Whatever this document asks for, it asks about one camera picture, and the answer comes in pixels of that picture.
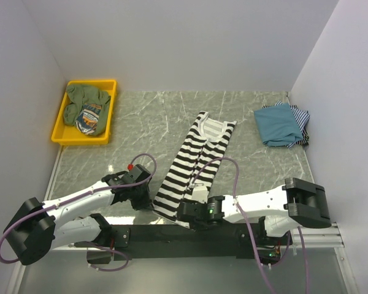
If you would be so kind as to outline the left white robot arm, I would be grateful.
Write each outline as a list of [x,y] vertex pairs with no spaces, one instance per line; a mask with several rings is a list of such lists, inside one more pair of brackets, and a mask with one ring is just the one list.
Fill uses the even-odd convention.
[[134,210],[149,208],[148,183],[152,176],[143,165],[136,164],[55,200],[30,198],[4,229],[4,237],[22,265],[31,265],[50,250],[71,243],[109,247],[114,243],[112,225],[95,210],[126,201]]

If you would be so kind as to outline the black white striped top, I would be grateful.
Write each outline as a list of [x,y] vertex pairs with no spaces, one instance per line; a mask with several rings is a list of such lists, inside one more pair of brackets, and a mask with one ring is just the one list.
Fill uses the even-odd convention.
[[189,199],[196,184],[211,189],[228,147],[236,121],[217,121],[200,111],[174,158],[154,200],[154,211],[185,228],[188,222],[177,217],[179,204]]

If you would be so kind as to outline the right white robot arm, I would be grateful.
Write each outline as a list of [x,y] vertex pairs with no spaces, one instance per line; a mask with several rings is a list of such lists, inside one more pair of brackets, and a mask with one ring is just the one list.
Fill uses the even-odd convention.
[[196,185],[193,194],[179,204],[175,222],[199,230],[250,218],[263,221],[264,225],[257,229],[257,237],[263,244],[273,243],[298,226],[312,229],[331,226],[325,188],[298,178],[287,178],[284,185],[271,190],[237,196],[208,197],[205,187]]

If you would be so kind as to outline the teal tank top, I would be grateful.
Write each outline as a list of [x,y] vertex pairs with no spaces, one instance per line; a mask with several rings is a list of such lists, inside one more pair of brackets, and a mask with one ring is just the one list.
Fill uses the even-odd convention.
[[254,111],[256,125],[263,144],[288,146],[303,139],[302,132],[288,104]]

